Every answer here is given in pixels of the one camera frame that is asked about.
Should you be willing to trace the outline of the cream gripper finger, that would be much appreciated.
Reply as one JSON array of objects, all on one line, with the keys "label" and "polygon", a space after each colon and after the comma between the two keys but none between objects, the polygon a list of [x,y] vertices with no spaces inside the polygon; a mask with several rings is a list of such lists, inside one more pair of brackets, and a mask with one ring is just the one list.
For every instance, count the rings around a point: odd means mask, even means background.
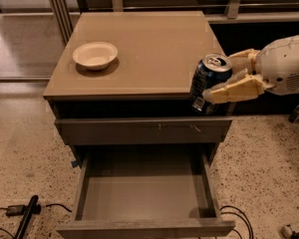
[{"label": "cream gripper finger", "polygon": [[231,76],[225,83],[217,84],[202,92],[212,104],[236,103],[257,99],[274,85],[262,75],[250,75],[246,69]]},{"label": "cream gripper finger", "polygon": [[232,72],[236,74],[242,70],[247,70],[252,75],[258,53],[259,50],[247,49],[230,55],[229,61],[232,65]]}]

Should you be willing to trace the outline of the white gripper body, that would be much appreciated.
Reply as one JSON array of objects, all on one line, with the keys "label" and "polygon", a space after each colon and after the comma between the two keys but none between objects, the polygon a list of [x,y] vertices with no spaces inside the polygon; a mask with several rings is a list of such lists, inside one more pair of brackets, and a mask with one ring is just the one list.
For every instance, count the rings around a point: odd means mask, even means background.
[{"label": "white gripper body", "polygon": [[278,96],[299,94],[299,35],[278,39],[264,47],[255,70],[266,82],[266,91]]}]

